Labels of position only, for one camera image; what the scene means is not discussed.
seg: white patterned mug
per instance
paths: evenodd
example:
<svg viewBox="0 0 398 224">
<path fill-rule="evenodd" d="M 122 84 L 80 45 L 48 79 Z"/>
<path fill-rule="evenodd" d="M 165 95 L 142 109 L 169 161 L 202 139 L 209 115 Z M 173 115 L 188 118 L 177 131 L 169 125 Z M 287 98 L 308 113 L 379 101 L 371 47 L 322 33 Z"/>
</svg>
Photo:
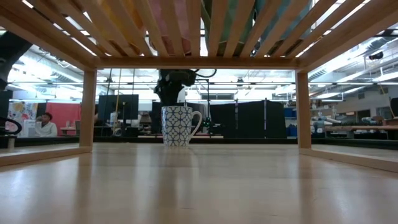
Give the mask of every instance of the white patterned mug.
<svg viewBox="0 0 398 224">
<path fill-rule="evenodd" d="M 199 115 L 199 123 L 191 133 L 192 118 Z M 188 146 L 192 136 L 198 131 L 202 119 L 201 113 L 192 112 L 187 106 L 162 107 L 163 143 L 167 147 Z"/>
</svg>

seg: mug handle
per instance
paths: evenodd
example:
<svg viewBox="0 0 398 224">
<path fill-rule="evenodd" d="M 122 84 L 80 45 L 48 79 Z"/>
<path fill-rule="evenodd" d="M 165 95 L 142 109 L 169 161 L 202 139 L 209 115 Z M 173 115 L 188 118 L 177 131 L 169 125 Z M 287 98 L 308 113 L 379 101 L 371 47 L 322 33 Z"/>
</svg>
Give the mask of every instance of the mug handle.
<svg viewBox="0 0 398 224">
<path fill-rule="evenodd" d="M 199 129 L 199 127 L 200 127 L 200 124 L 201 124 L 201 119 L 202 119 L 201 113 L 200 113 L 199 111 L 194 111 L 194 112 L 192 112 L 192 118 L 193 118 L 195 115 L 199 115 L 199 123 L 198 123 L 198 125 L 195 127 L 195 129 L 193 130 L 193 132 L 192 132 L 192 134 L 191 134 L 191 137 L 190 137 L 190 140 L 191 140 L 191 138 L 193 137 L 193 135 L 198 131 L 198 129 Z"/>
</svg>

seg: chair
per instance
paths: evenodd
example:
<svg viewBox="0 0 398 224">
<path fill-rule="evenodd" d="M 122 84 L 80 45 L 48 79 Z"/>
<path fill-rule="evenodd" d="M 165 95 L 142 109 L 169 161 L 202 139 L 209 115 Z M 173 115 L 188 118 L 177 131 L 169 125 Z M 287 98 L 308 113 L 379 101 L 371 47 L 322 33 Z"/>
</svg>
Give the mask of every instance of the chair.
<svg viewBox="0 0 398 224">
<path fill-rule="evenodd" d="M 75 121 L 76 135 L 80 135 L 80 121 Z"/>
</svg>

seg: wooden slat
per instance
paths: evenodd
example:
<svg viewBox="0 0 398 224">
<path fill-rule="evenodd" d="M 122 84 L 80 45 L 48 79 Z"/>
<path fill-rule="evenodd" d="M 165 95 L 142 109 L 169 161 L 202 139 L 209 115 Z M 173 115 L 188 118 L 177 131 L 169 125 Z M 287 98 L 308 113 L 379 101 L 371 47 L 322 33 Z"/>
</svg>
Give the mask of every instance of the wooden slat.
<svg viewBox="0 0 398 224">
<path fill-rule="evenodd" d="M 293 23 L 295 18 L 300 14 L 307 4 L 308 0 L 296 0 L 290 2 L 282 17 L 279 18 L 278 22 L 267 36 L 267 39 L 261 43 L 261 47 L 256 54 L 257 58 L 264 57 L 265 54 L 268 53 L 274 44 L 280 40 L 282 34 L 287 30 L 289 25 Z"/>
<path fill-rule="evenodd" d="M 63 149 L 44 149 L 43 151 L 27 151 L 15 153 L 0 154 L 0 166 L 9 166 L 13 164 L 20 164 L 23 162 L 39 161 L 43 159 L 52 159 L 63 156 L 72 156 L 90 152 L 87 147 L 64 147 Z"/>
<path fill-rule="evenodd" d="M 201 0 L 187 0 L 190 43 L 193 57 L 200 57 L 200 4 Z"/>
<path fill-rule="evenodd" d="M 218 44 L 224 31 L 224 20 L 227 9 L 228 0 L 213 0 L 208 48 L 209 57 L 215 57 L 217 55 Z"/>
<path fill-rule="evenodd" d="M 140 36 L 139 29 L 132 19 L 132 15 L 129 14 L 129 11 L 126 10 L 127 6 L 124 4 L 122 0 L 106 0 L 108 6 L 111 8 L 114 15 L 118 16 L 118 19 L 121 21 L 122 26 L 124 26 L 124 30 L 128 31 L 126 34 L 129 40 L 134 42 L 134 44 L 142 51 L 145 56 L 151 57 L 153 56 L 150 48 L 145 41 L 143 36 Z"/>
<path fill-rule="evenodd" d="M 184 57 L 180 26 L 175 12 L 174 1 L 160 1 L 162 7 L 162 18 L 167 26 L 167 33 L 173 43 L 174 55 Z"/>
<path fill-rule="evenodd" d="M 286 55 L 287 58 L 294 58 L 303 50 L 305 50 L 312 43 L 317 41 L 327 30 L 331 29 L 337 24 L 342 18 L 352 12 L 357 6 L 359 6 L 363 0 L 350 0 L 345 1 L 341 4 L 333 13 L 331 13 L 321 24 L 317 26 L 309 35 L 306 37 L 301 44 L 299 44 L 291 53 Z"/>
<path fill-rule="evenodd" d="M 299 38 L 311 28 L 312 24 L 324 15 L 325 12 L 336 2 L 336 0 L 319 0 L 308 14 L 299 22 L 297 27 L 284 40 L 284 43 L 275 51 L 272 57 L 281 57 L 291 46 L 293 46 Z"/>
<path fill-rule="evenodd" d="M 42 47 L 46 51 L 53 53 L 57 57 L 66 60 L 68 63 L 80 69 L 84 69 L 85 67 L 94 67 L 94 65 L 80 61 L 79 58 L 76 57 L 76 54 L 73 52 L 68 52 L 68 50 L 61 45 L 61 43 L 57 43 L 50 37 L 46 36 L 41 30 L 35 29 L 33 26 L 26 26 L 25 21 L 16 18 L 14 15 L 11 15 L 10 12 L 6 11 L 5 8 L 1 6 L 0 26 L 3 26 L 10 32 L 13 32 L 30 43 Z"/>
<path fill-rule="evenodd" d="M 232 23 L 229 39 L 226 44 L 224 57 L 230 58 L 233 56 L 236 45 L 241 38 L 244 26 L 248 22 L 249 15 L 253 10 L 254 1 L 255 0 L 239 0 L 236 8 L 236 16 Z"/>
<path fill-rule="evenodd" d="M 299 149 L 311 149 L 311 113 L 308 74 L 295 74 L 297 99 L 297 142 Z"/>
<path fill-rule="evenodd" d="M 250 31 L 248 40 L 244 44 L 240 57 L 250 57 L 250 53 L 252 52 L 254 46 L 259 40 L 261 34 L 269 25 L 271 19 L 275 16 L 281 3 L 282 0 L 270 0 L 266 2 L 266 5 L 261 9 L 259 15 L 257 16 L 256 23 Z"/>
<path fill-rule="evenodd" d="M 298 61 L 286 58 L 223 58 L 223 57 L 154 57 L 154 58 L 96 58 L 98 68 L 242 68 L 296 69 Z"/>
<path fill-rule="evenodd" d="M 55 43 L 67 46 L 62 47 L 62 51 L 68 52 L 68 54 L 72 53 L 73 55 L 76 55 L 75 58 L 77 60 L 81 60 L 87 64 L 91 62 L 93 58 L 92 54 L 90 54 L 82 46 L 69 38 L 69 36 L 65 35 L 62 31 L 56 28 L 50 21 L 46 20 L 38 12 L 35 12 L 31 8 L 27 7 L 24 3 L 22 3 L 22 1 L 0 1 L 0 6 L 4 7 L 10 12 L 10 15 L 8 15 L 9 17 L 4 17 L 9 18 L 9 20 L 14 23 L 19 22 L 18 25 L 20 25 L 21 28 L 30 30 L 30 27 L 34 27 L 49 37 L 49 40 L 52 39 Z"/>
<path fill-rule="evenodd" d="M 338 162 L 345 162 L 348 164 L 371 167 L 375 169 L 388 170 L 391 172 L 398 172 L 398 162 L 393 160 L 393 158 L 365 156 L 345 152 L 321 151 L 316 149 L 300 149 L 300 154 Z"/>
<path fill-rule="evenodd" d="M 98 4 L 97 0 L 78 0 L 81 5 L 86 9 L 94 24 L 101 24 L 109 36 L 115 43 L 130 57 L 137 57 L 137 54 L 130 46 L 130 43 L 123 36 L 121 31 L 112 23 L 111 19 L 106 15 L 104 10 Z"/>
<path fill-rule="evenodd" d="M 158 51 L 158 55 L 168 57 L 166 47 L 162 40 L 162 34 L 157 26 L 155 17 L 152 13 L 148 0 L 132 0 L 138 8 L 138 14 L 141 17 L 145 27 L 148 30 L 150 40 Z"/>
<path fill-rule="evenodd" d="M 83 99 L 81 101 L 80 119 L 80 147 L 88 147 L 92 150 L 94 139 L 94 114 L 95 91 L 97 83 L 97 71 L 85 70 L 83 76 Z"/>
<path fill-rule="evenodd" d="M 57 7 L 58 3 L 62 3 L 62 11 L 76 21 L 84 30 L 86 30 L 109 54 L 115 57 L 121 56 L 121 54 L 102 36 L 94 24 L 81 13 L 79 8 L 77 8 L 71 0 L 51 1 Z"/>
<path fill-rule="evenodd" d="M 393 26 L 397 18 L 398 1 L 370 1 L 305 52 L 301 57 L 301 70 L 311 71 L 323 65 L 373 35 Z"/>
<path fill-rule="evenodd" d="M 83 35 L 76 27 L 74 27 L 65 17 L 59 13 L 53 5 L 48 1 L 43 0 L 30 0 L 29 1 L 36 9 L 38 9 L 43 15 L 48 17 L 52 22 L 58 24 L 63 30 L 67 31 L 72 37 L 76 38 L 81 44 L 90 49 L 94 54 L 100 57 L 106 55 L 102 52 L 98 46 L 96 46 L 91 40 Z"/>
</svg>

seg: white lab coat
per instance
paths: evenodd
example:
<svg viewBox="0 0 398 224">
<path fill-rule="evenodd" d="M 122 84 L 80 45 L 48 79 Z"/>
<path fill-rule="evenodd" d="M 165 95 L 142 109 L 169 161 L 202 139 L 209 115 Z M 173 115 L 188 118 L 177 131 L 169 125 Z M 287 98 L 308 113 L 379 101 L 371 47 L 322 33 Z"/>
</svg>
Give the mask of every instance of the white lab coat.
<svg viewBox="0 0 398 224">
<path fill-rule="evenodd" d="M 57 125 L 52 122 L 48 122 L 44 127 L 42 127 L 41 122 L 36 122 L 36 136 L 38 137 L 57 137 Z"/>
</svg>

